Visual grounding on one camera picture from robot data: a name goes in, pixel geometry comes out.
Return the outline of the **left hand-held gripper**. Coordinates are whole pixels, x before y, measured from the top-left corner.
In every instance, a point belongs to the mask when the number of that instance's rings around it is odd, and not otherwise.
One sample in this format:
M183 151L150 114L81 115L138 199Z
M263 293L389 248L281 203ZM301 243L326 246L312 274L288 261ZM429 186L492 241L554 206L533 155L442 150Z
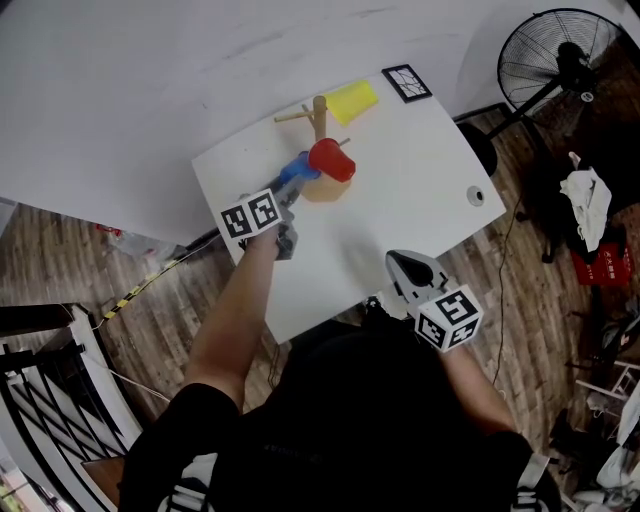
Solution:
M264 233L273 226L278 228L276 245L278 260L291 260L298 241L294 229L294 214L287 206L292 206L299 198L307 179L282 171L271 180L267 189L252 195L245 195L237 202L220 212L225 233L232 243L242 251L250 240ZM282 198L273 192L286 192L286 205Z

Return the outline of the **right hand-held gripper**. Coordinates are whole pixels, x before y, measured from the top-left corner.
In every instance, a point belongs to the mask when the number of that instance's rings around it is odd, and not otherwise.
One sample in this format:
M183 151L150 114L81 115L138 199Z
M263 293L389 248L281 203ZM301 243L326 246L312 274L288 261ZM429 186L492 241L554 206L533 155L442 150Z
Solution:
M403 323L420 342L447 353L476 336L483 308L468 285L446 284L448 275L437 260L412 250L390 250L386 266L404 302Z

